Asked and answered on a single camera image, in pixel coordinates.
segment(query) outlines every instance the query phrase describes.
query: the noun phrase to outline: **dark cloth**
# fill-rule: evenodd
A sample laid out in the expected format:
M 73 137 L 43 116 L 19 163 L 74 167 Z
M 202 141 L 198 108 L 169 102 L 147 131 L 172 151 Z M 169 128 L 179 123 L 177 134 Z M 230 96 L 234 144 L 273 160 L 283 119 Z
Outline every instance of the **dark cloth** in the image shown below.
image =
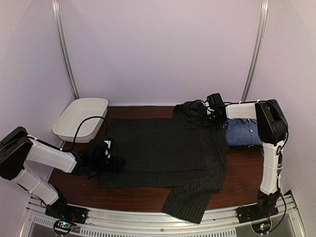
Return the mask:
M 100 188 L 174 187 L 162 211 L 200 223 L 212 192 L 225 181 L 228 146 L 223 131 L 183 119 L 174 110 L 170 119 L 114 119 L 112 156 L 123 156 L 122 173 L 98 174 Z

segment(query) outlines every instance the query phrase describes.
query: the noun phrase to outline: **blue plaid fabric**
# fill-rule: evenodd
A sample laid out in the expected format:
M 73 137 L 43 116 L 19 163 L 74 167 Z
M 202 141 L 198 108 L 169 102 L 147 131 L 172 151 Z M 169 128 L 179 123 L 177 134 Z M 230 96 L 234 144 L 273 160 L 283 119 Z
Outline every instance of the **blue plaid fabric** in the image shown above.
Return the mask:
M 262 146 L 255 120 L 229 119 L 225 123 L 224 130 L 229 146 Z

